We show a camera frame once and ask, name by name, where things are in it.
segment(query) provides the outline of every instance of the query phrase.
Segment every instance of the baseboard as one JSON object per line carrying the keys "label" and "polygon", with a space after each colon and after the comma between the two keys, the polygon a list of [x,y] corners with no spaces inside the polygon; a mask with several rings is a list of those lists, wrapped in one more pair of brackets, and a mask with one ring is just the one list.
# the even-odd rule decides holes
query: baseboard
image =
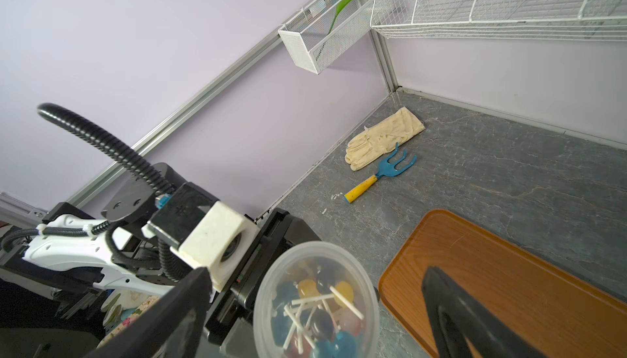
{"label": "baseboard", "polygon": [[406,87],[399,87],[398,90],[396,91],[402,91],[403,93],[412,94],[416,96],[422,96],[430,100],[447,103],[449,105],[457,106],[457,107],[468,109],[468,110],[478,111],[479,113],[485,113],[491,116],[500,117],[501,119],[512,120],[512,121],[516,121],[522,124],[531,125],[532,127],[542,128],[542,129],[550,130],[553,132],[558,132],[563,135],[578,137],[584,140],[590,140],[591,142],[608,145],[610,147],[615,147],[621,150],[627,150],[627,143],[616,142],[615,140],[609,140],[609,139],[605,139],[605,138],[594,136],[594,135],[584,134],[582,132],[577,132],[577,131],[570,130],[567,128],[557,127],[555,125],[542,123],[536,120],[528,119],[526,117],[516,116],[510,113],[505,113],[504,111],[483,108],[481,106],[476,106],[476,105],[471,105],[470,103],[451,100],[448,98],[444,98],[442,96],[423,93],[421,91],[416,91],[416,90],[413,90],[411,88],[406,88]]}

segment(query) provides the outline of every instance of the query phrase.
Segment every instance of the white mesh basket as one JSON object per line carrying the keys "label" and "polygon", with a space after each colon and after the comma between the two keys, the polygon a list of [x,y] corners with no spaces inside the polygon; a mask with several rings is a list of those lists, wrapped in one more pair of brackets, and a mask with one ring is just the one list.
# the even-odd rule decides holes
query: white mesh basket
{"label": "white mesh basket", "polygon": [[338,2],[313,0],[279,28],[294,64],[319,74],[370,30],[374,0],[352,0],[329,33]]}
{"label": "white mesh basket", "polygon": [[627,41],[627,0],[375,0],[389,38],[479,37]]}

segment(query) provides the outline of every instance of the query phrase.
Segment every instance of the plastic container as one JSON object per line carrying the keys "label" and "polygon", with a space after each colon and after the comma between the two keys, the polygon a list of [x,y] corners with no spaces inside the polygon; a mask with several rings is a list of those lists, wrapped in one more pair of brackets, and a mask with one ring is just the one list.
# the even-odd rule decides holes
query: plastic container
{"label": "plastic container", "polygon": [[[330,286],[335,291],[341,291],[353,309],[336,298]],[[332,298],[326,298],[324,305],[318,298],[320,296]],[[293,303],[293,300],[302,298],[314,301]],[[309,358],[313,353],[304,337],[301,345],[303,353],[298,353],[296,331],[289,338],[287,348],[283,349],[293,324],[284,313],[286,305],[301,325],[309,321],[307,333],[318,349],[318,355],[311,356],[374,357],[379,340],[379,304],[374,287],[364,267],[339,246],[321,241],[299,244],[272,264],[263,278],[255,302],[253,328],[260,358]],[[358,319],[355,309],[362,314],[363,320]],[[336,327],[329,325],[333,322],[324,321],[330,318],[333,318]]]}

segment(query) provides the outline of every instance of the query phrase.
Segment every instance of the beige glove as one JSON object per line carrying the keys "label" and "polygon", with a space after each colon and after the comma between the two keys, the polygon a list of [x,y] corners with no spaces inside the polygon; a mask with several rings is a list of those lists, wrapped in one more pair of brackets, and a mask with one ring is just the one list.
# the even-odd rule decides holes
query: beige glove
{"label": "beige glove", "polygon": [[396,146],[407,142],[425,130],[425,126],[406,107],[381,121],[372,128],[355,136],[346,146],[344,160],[357,171],[386,154]]}

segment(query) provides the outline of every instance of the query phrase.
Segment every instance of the orange tray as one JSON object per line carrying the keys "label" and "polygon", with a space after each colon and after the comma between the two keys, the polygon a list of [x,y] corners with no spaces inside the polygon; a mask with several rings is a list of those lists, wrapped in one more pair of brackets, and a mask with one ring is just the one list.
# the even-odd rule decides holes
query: orange tray
{"label": "orange tray", "polygon": [[443,209],[425,215],[379,280],[381,302],[432,356],[437,348],[421,292],[442,268],[548,357],[627,356],[627,305]]}

